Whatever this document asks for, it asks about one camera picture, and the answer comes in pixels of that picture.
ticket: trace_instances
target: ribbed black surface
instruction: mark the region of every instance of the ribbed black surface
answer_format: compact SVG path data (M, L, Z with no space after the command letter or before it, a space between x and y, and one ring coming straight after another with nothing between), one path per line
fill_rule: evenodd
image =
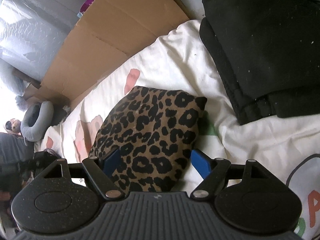
M76 232L61 236L40 236L24 231L16 237L17 240L253 240L262 238L266 240L300 239L292 232L273 237L243 234L222 223L208 203L190 200L184 192L165 194L134 192L125 200L107 203L92 223Z

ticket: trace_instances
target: green shape on sheet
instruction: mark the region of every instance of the green shape on sheet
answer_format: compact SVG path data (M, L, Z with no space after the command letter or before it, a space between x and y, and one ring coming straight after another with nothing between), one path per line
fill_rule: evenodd
M213 124L210 122L207 111L203 112L203 117L198 120L199 135L214 135L218 136Z

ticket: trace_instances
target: red letter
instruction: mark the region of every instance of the red letter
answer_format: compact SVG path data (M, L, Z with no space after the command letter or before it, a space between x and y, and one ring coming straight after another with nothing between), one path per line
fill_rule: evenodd
M310 227L313 228L316 224L316 212L320 210L320 193L313 190L308 195L308 206L310 215Z

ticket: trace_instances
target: silver screw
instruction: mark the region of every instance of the silver screw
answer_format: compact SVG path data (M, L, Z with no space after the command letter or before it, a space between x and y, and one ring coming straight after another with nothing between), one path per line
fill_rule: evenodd
M121 196L121 192L116 189L109 190L109 191L107 191L106 196L109 198L118 198Z
M209 196L209 193L205 190L202 190L202 189L199 189L199 190L196 190L194 193L193 193L193 196L195 198L204 198L204 197L207 197Z

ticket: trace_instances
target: black folded fabric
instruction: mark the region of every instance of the black folded fabric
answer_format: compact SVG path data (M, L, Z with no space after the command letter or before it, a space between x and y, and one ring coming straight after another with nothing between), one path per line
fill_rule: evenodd
M320 113L319 1L202 1L200 38L240 125Z

